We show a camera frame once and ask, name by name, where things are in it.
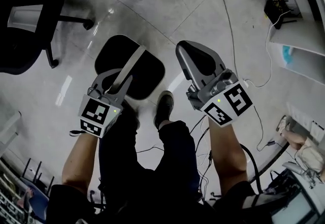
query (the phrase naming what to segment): beige shorts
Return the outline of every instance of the beige shorts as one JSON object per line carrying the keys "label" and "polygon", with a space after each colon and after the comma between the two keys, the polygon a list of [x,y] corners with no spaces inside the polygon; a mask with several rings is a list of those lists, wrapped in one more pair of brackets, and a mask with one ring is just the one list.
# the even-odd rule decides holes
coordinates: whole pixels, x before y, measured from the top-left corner
{"label": "beige shorts", "polygon": [[317,172],[321,172],[324,168],[325,156],[319,152],[317,146],[309,138],[299,149],[297,156],[307,167]]}

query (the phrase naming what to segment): tile floor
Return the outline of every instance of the tile floor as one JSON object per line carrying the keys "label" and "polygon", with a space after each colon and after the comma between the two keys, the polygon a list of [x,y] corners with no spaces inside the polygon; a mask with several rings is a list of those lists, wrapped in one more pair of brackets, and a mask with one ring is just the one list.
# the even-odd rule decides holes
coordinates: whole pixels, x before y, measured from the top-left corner
{"label": "tile floor", "polygon": [[[266,0],[226,0],[234,31],[236,61],[239,74],[254,83],[263,84],[269,77],[270,63],[265,50],[269,21],[264,17]],[[54,57],[60,65],[52,70],[45,52],[26,73],[13,76],[1,74],[2,96],[22,113],[19,137],[12,143],[7,157],[15,154],[20,167],[29,157],[42,161],[43,167],[60,182],[64,162],[76,138],[69,131],[78,129],[77,113],[87,88],[96,77],[94,61],[105,42],[113,35],[124,34],[144,45],[166,67],[166,75],[154,93],[145,101],[133,102],[140,113],[141,128],[137,135],[137,150],[153,145],[162,146],[152,124],[157,97],[180,75],[175,45],[181,40],[200,42],[219,53],[226,66],[234,68],[231,33],[222,0],[66,0],[63,13],[71,16],[95,17],[96,24],[89,31],[81,24],[59,23],[52,41]],[[290,86],[306,79],[287,70],[273,67],[273,78],[262,88],[249,88],[264,128],[264,146],[275,133],[277,122],[286,113],[286,97]],[[183,81],[174,90],[175,109],[172,120],[181,119],[189,128],[201,118],[185,98],[188,83]],[[194,132],[197,142],[207,127],[204,121]],[[234,123],[238,139],[253,153],[258,165],[263,165],[279,147],[267,147],[257,152],[256,145],[262,131],[253,109]],[[208,160],[209,135],[198,150],[198,165],[202,172]],[[153,149],[140,153],[139,162],[154,169],[162,152]],[[249,175],[253,175],[252,165]],[[96,162],[90,187],[97,190],[99,166]],[[210,192],[219,193],[218,177],[210,168],[207,173]]]}

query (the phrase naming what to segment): white shelf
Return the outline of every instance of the white shelf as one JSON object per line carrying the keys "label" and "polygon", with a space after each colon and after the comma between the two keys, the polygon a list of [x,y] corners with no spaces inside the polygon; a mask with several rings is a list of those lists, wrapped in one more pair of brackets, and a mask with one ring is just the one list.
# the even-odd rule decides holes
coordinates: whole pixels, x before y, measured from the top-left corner
{"label": "white shelf", "polygon": [[270,37],[270,42],[325,56],[323,24],[316,21],[297,20],[297,22],[285,23],[280,30],[275,30]]}
{"label": "white shelf", "polygon": [[286,69],[325,85],[325,57],[296,48],[291,57]]}

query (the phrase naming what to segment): black hose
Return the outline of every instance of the black hose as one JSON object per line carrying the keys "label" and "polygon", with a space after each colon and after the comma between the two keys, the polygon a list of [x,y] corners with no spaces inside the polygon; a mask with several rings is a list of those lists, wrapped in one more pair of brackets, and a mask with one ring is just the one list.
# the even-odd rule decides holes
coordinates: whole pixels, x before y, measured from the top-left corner
{"label": "black hose", "polygon": [[248,150],[248,148],[246,148],[242,144],[240,144],[240,145],[243,148],[243,150],[249,155],[250,159],[252,160],[252,163],[253,163],[253,166],[254,166],[254,170],[255,170],[255,178],[256,178],[257,190],[258,190],[259,194],[262,194],[263,193],[263,190],[262,190],[262,186],[261,186],[261,180],[259,179],[259,172],[258,172],[258,169],[257,169],[256,162],[254,160],[254,157],[251,154],[251,152]]}

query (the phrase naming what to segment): person's left arm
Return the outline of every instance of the person's left arm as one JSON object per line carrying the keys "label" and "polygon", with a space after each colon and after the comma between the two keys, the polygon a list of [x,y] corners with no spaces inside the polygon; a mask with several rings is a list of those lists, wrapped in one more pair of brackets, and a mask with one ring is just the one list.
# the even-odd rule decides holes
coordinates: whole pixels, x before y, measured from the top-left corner
{"label": "person's left arm", "polygon": [[63,167],[62,185],[51,189],[47,207],[46,223],[73,223],[89,220],[94,209],[87,199],[88,187],[98,137],[91,134],[79,136]]}

